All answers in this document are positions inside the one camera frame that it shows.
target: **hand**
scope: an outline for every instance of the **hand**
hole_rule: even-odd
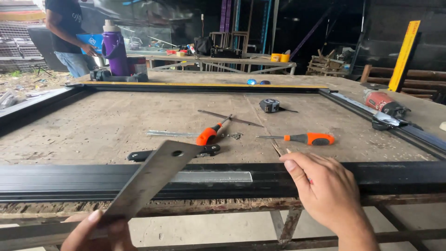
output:
[[[91,214],[77,214],[66,222],[81,221],[63,242],[61,251],[136,251],[130,239],[130,230],[125,220],[117,221],[108,227],[108,238],[90,240],[92,231],[102,217],[102,211]]]
[[[335,159],[294,152],[280,161],[296,183],[303,206],[317,222],[338,236],[349,234],[349,225],[371,229],[352,172]]]
[[[93,46],[91,44],[82,44],[81,45],[82,50],[85,51],[85,53],[92,57],[97,57],[98,55],[95,52],[96,46]]]

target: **workbench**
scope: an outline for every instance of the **workbench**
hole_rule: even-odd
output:
[[[257,78],[258,81],[269,80],[278,85],[327,86],[363,102],[364,88],[358,82],[336,77],[149,72],[150,82],[161,83],[244,84],[249,78]],[[89,80],[89,76],[78,80]],[[389,95],[412,110],[408,120],[446,140],[446,132],[439,129],[440,123],[446,121],[446,106],[400,93],[390,92]],[[258,105],[259,101],[265,98],[278,99],[281,106],[297,110],[299,113],[266,114]],[[146,135],[147,130],[200,132],[220,121],[219,118],[198,113],[198,109],[224,115],[232,113],[233,117],[264,125],[264,128],[228,121],[219,134],[243,133],[241,138],[221,138],[218,142],[222,147],[219,154],[214,157],[196,158],[191,163],[278,162],[278,153],[286,153],[287,148],[291,151],[314,152],[335,157],[338,161],[436,160],[390,133],[372,129],[370,122],[319,95],[98,92],[83,96],[82,101],[80,97],[71,98],[62,104],[46,108],[51,113],[47,112],[46,116],[1,137],[0,164],[129,163],[125,159],[129,152],[155,149],[164,140],[172,139]],[[333,134],[336,143],[332,146],[317,147],[256,138],[257,135],[306,132]],[[195,142],[194,138],[174,139]],[[381,195],[362,198],[363,205],[445,201],[446,194]],[[109,202],[2,204],[0,224],[61,221],[77,213],[106,209],[108,205]],[[274,211],[290,210],[291,223],[285,222],[285,228],[289,228],[294,224],[293,221],[297,224],[302,209],[297,198],[153,201],[138,213],[138,217],[272,211],[274,218]],[[282,235],[281,230],[277,232],[278,238],[282,240],[291,238],[289,231],[283,231]],[[393,242],[401,239],[394,237],[391,240]],[[329,246],[327,243],[304,245],[299,248],[327,245]]]
[[[187,66],[191,64],[198,63],[200,66],[199,71],[188,71],[194,73],[213,73],[212,71],[206,71],[209,67],[216,67],[220,70],[227,70],[228,72],[221,73],[239,73],[239,74],[257,74],[257,73],[265,73],[280,70],[283,72],[285,69],[290,68],[291,72],[287,73],[289,75],[294,75],[294,71],[296,70],[295,62],[271,62],[269,59],[265,59],[262,57],[257,57],[254,59],[227,59],[227,58],[211,58],[210,56],[200,56],[198,59],[195,56],[184,56],[178,57],[176,54],[171,55],[139,55],[139,54],[131,54],[131,56],[145,56],[146,60],[149,61],[148,71],[182,71],[182,70],[174,70],[172,67],[179,66]],[[154,60],[164,60],[167,62],[171,62],[172,64],[166,64],[163,66],[155,67],[153,64]],[[225,64],[241,64],[241,70],[230,68],[225,66]],[[245,66],[248,66],[247,72],[244,71]],[[260,69],[257,71],[251,71],[251,65],[264,65],[270,68]]]

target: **purple water bottle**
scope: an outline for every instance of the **purple water bottle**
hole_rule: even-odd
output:
[[[102,33],[102,56],[108,59],[113,76],[130,76],[121,29],[112,20],[105,20]]]

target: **black bag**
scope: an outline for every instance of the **black bag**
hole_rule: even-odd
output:
[[[210,56],[211,55],[211,49],[214,47],[214,41],[212,41],[211,37],[198,37],[194,38],[194,48],[195,51],[204,56]]]

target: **jeans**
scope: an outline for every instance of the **jeans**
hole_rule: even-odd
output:
[[[57,58],[65,65],[73,77],[78,78],[87,74],[93,70],[94,66],[97,66],[93,57],[86,54],[75,54],[68,52],[55,51]]]

